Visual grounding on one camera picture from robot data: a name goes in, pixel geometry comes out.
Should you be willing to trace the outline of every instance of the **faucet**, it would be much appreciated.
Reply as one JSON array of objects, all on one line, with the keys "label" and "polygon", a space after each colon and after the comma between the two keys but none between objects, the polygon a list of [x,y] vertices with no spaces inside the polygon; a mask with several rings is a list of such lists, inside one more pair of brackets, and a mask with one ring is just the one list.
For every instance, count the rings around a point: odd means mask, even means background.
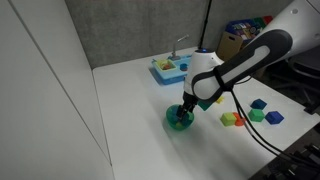
[{"label": "faucet", "polygon": [[188,37],[189,37],[189,34],[186,34],[185,36],[183,36],[182,38],[178,39],[178,40],[173,44],[173,51],[172,51],[172,57],[171,57],[172,60],[179,60],[179,59],[181,59],[180,56],[177,56],[177,55],[176,55],[176,45],[177,45],[180,41],[182,41],[182,40],[184,40],[184,39],[187,39]]}]

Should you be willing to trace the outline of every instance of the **green block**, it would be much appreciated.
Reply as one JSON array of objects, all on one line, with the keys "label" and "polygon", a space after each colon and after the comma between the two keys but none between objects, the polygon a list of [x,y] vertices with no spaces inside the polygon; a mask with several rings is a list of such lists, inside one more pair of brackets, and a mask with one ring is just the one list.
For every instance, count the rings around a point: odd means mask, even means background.
[{"label": "green block", "polygon": [[220,120],[224,126],[233,126],[237,118],[231,112],[231,113],[223,113]]},{"label": "green block", "polygon": [[261,122],[264,119],[264,113],[261,109],[251,109],[249,117],[251,121]]}]

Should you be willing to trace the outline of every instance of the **white table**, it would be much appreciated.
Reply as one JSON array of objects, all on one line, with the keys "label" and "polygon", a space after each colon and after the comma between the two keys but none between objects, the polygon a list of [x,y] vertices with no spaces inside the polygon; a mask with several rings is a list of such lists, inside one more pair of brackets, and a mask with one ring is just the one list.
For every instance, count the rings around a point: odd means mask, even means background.
[{"label": "white table", "polygon": [[[178,51],[191,54],[195,48]],[[224,127],[220,117],[236,111],[231,94],[206,112],[195,108],[195,122],[185,131],[168,127],[165,112],[181,104],[183,82],[159,85],[151,60],[169,53],[94,70],[102,117],[116,180],[248,179],[274,155],[257,144],[242,127]],[[253,100],[268,103],[264,112],[277,110],[285,120],[270,125],[254,123],[266,140],[284,150],[316,125],[318,115],[252,79],[235,86],[246,111]]]}]

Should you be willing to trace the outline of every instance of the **blue block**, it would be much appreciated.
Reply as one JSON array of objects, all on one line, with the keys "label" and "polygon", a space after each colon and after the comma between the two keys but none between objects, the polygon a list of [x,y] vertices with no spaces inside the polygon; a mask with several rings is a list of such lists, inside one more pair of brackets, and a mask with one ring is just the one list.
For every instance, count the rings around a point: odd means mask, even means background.
[{"label": "blue block", "polygon": [[267,103],[262,101],[261,99],[256,99],[252,102],[251,107],[253,109],[261,109],[263,110],[266,107]]},{"label": "blue block", "polygon": [[265,118],[270,124],[279,124],[284,119],[278,111],[268,112]]}]

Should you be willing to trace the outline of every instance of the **orange block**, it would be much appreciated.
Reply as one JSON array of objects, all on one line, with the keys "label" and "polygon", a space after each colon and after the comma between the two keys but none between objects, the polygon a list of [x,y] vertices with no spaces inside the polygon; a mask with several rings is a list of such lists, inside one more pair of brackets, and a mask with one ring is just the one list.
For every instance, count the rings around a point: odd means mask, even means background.
[{"label": "orange block", "polygon": [[236,122],[234,123],[234,125],[236,126],[243,126],[243,122],[240,118],[240,115],[236,112],[233,113],[233,115],[237,118]]}]

